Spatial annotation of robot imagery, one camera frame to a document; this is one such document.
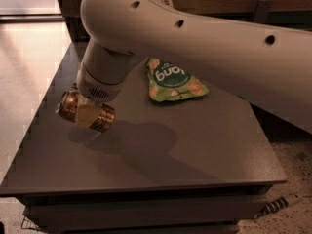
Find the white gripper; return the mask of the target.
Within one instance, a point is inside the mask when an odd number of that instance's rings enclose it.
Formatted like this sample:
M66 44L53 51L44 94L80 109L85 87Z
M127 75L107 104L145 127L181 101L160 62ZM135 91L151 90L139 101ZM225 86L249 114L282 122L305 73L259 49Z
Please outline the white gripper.
M92 69L90 65L81 63L76 85L80 94L97 102L114 100L123 87L126 77L126 67L113 63L97 65ZM92 102L80 101L77 107L75 124L79 127L91 128L100 115L101 108Z

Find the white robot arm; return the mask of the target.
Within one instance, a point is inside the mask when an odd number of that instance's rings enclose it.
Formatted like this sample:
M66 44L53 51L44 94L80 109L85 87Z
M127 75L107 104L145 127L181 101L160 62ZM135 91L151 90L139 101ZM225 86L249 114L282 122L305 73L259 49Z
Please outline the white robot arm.
M79 92L112 101L145 58L171 62L312 133L312 33L180 12L162 0L82 0Z

